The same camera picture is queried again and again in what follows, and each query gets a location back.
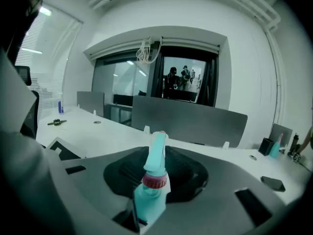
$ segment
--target teal spray bottle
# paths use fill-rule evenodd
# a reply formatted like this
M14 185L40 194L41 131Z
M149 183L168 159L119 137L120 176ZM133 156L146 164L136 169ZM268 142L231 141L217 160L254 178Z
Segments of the teal spray bottle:
M279 153L279 148L280 148L280 142L282 140L283 134L280 134L278 140L275 142L275 144L273 145L272 149L270 150L269 155L272 158L277 158L278 153Z
M164 132L156 133L143 167L146 174L142 178L142 183L134 191L137 217L148 225L153 224L166 208L165 140Z

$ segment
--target gray desk partition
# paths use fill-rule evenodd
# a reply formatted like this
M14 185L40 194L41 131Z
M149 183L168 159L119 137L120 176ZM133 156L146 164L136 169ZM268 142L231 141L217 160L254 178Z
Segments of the gray desk partition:
M104 117L104 93L103 92L77 92L77 105L85 111L93 113L96 110L98 116Z
M237 147L244 133L247 115L214 107L157 97L134 96L132 127L165 131L170 138L229 147Z

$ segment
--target office chair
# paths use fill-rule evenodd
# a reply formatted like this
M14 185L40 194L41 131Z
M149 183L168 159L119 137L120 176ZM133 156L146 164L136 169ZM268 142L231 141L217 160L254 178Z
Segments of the office chair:
M30 108L25 121L21 127L20 133L24 136L28 136L30 138L36 139L37 135L37 115L38 115L38 105L39 105L39 94L36 91L32 91L32 93L36 96L36 101L33 106Z

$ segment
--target desk surface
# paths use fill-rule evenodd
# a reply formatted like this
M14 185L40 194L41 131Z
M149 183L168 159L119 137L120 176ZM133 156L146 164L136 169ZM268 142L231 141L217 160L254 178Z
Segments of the desk surface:
M48 146L56 137L84 150L87 157L111 154L138 146L149 146L151 135L143 131L94 116L77 107L65 108L63 115L57 109L46 110L46 117L38 124L36 140ZM67 120L60 126L47 125L54 119ZM305 190L311 173L303 166L294 163L286 155L280 154L278 160L264 157L257 150L227 149L198 145L168 139L166 145L191 150L213 158L231 162L260 180L261 176L280 179L286 188L285 192L275 192L285 204L300 197Z

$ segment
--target gray panel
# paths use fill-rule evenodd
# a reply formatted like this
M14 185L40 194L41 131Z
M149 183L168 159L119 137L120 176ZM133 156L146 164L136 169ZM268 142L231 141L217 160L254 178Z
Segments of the gray panel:
M178 100L134 96L132 127L165 131L170 138L220 147L237 147L247 115Z
M283 138L280 142L280 146L285 147L288 145L288 143L290 141L290 138L292 135L291 129L275 123L275 124L273 124L273 128L272 128L272 131L270 133L269 139L276 142L279 139L279 136L281 134L283 134Z
M96 110L98 116L104 117L104 93L103 92L77 92L77 105L85 111L93 113Z
M86 200L100 213L112 218L124 211L128 198L114 194L106 184L103 171L110 163L141 147L96 158L63 161L65 168L83 165L86 170L70 174ZM255 228L235 191L248 188L273 215L284 209L280 198L258 179L230 162L173 147L200 162L209 173L204 190L193 200L166 205L166 210L146 235L240 235Z

